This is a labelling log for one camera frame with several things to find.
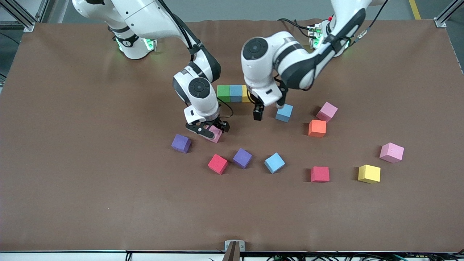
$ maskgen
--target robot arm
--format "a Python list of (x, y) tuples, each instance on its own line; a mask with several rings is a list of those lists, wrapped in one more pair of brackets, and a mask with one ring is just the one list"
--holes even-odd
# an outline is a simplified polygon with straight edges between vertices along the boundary
[(187, 25), (171, 13), (162, 0), (72, 0), (85, 17), (105, 21), (115, 34), (121, 51), (130, 59), (140, 59), (147, 49), (147, 39), (177, 37), (187, 46), (191, 59), (174, 75), (173, 87), (188, 107), (184, 110), (186, 127), (199, 135), (214, 138), (215, 126), (229, 131), (229, 124), (219, 118), (219, 104), (211, 83), (221, 74), (219, 62), (205, 48)]
[[(242, 71), (247, 89), (255, 103), (253, 116), (262, 119), (265, 106), (285, 103), (288, 89), (309, 90), (329, 61), (344, 50), (366, 17), (372, 0), (331, 0), (336, 19), (318, 49), (308, 53), (289, 32), (278, 32), (267, 38), (255, 37), (242, 48)], [(277, 71), (281, 80), (272, 76)]]

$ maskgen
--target yellow floor line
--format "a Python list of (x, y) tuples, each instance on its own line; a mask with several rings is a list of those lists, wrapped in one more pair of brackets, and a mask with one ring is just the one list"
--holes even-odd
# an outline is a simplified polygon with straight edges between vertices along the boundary
[(412, 13), (414, 14), (414, 18), (416, 20), (420, 20), (420, 14), (419, 10), (417, 9), (416, 1), (415, 0), (409, 0), (409, 4), (411, 5)]

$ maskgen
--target red cube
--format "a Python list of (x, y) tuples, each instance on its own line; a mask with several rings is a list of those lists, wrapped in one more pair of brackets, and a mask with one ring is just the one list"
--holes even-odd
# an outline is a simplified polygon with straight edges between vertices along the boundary
[(224, 159), (223, 157), (219, 156), (218, 154), (214, 154), (213, 158), (208, 164), (208, 167), (212, 169), (214, 172), (218, 173), (219, 175), (222, 175), (222, 172), (227, 167), (227, 160)]
[(313, 167), (311, 169), (311, 182), (329, 182), (329, 167)]

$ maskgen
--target metal bracket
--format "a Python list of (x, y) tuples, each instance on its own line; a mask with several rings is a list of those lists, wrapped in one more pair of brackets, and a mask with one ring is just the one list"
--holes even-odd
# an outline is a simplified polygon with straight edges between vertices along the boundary
[(245, 241), (243, 240), (227, 240), (224, 242), (224, 246), (226, 253), (222, 261), (239, 261), (240, 252), (245, 251)]
[(38, 20), (33, 17), (17, 0), (0, 0), (0, 7), (3, 7), (16, 21), (24, 26), (24, 32), (32, 32), (34, 23)]
[(238, 239), (230, 239), (230, 240), (224, 241), (224, 251), (227, 251), (227, 249), (229, 248), (229, 246), (230, 246), (230, 244), (231, 244), (232, 242), (237, 242), (237, 243), (238, 243), (240, 252), (244, 252), (244, 251), (245, 251), (245, 241), (243, 241), (243, 240), (238, 240)]
[(23, 32), (25, 32), (25, 33), (31, 33), (31, 32), (34, 31), (34, 27), (35, 27), (35, 23), (32, 23), (32, 26), (31, 26), (31, 27), (29, 27), (29, 28), (24, 27)]
[(446, 27), (446, 23), (443, 22), (443, 24), (439, 24), (436, 17), (433, 18), (433, 21), (435, 22), (435, 26), (436, 26), (437, 28)]

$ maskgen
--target stacked cubes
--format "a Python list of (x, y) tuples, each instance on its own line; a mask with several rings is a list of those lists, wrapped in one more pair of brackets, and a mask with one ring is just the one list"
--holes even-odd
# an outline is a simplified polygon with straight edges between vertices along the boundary
[(217, 97), (224, 102), (250, 102), (246, 85), (218, 85)]

